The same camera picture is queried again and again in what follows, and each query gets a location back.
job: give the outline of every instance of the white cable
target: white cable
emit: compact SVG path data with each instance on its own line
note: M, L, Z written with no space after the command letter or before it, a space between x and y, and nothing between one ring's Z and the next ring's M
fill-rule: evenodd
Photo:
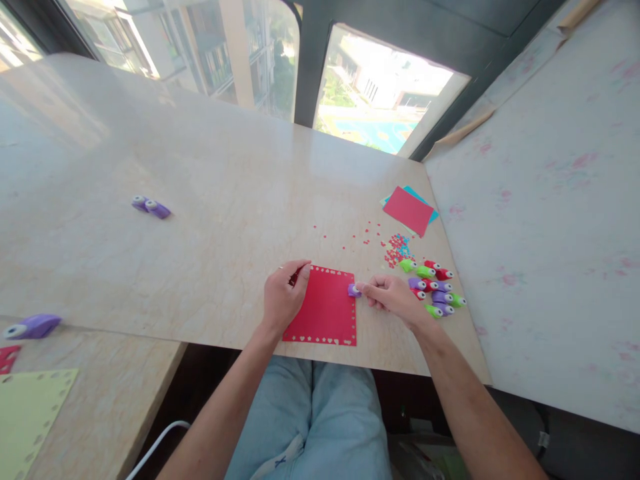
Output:
M162 442L162 439L165 437L165 435L168 434L169 430L171 430L174 427L184 427L184 428L188 429L188 428L190 428L190 426L191 425L188 424L187 422L182 421L182 420L178 420L178 421L175 421L172 424L170 424L167 428L165 428L163 430L163 432L160 434L160 436L156 439L156 441L153 442L153 445L151 446L149 451L145 454L144 457L142 457L142 460L140 460L140 462L131 471L131 473L126 478L126 480L132 480L132 478L135 477L136 473L138 473L140 471L140 469L145 464L145 462L149 459L149 457L151 456L153 451L157 448L158 445L160 445L160 442Z

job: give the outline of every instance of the swimming pool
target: swimming pool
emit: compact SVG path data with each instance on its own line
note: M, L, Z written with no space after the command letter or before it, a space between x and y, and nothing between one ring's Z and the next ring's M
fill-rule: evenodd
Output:
M341 131L359 132L363 138L362 141L358 141L361 145L372 143L381 150L393 154L398 153L406 141L402 132L410 133L417 125L417 123L357 120L336 120L334 123Z

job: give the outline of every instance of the red paper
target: red paper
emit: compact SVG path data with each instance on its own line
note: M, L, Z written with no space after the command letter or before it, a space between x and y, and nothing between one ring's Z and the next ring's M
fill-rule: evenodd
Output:
M6 375L11 372L13 362L15 362L19 351L20 345L0 349L0 375Z
M282 341L356 346L355 298L347 288L353 274L311 266L307 294Z
M395 188L383 210L416 232L420 238L425 235L433 213L433 208L400 187Z

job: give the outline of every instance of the wallpaper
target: wallpaper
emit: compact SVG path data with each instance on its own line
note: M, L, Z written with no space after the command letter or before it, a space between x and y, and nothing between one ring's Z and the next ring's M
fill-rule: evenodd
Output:
M638 19L604 2L558 50L552 21L425 164L495 387L636 433Z

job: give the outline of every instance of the jeans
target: jeans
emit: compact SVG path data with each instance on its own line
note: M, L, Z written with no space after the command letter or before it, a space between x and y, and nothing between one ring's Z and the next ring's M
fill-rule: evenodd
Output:
M274 355L226 479L390 479L371 370Z

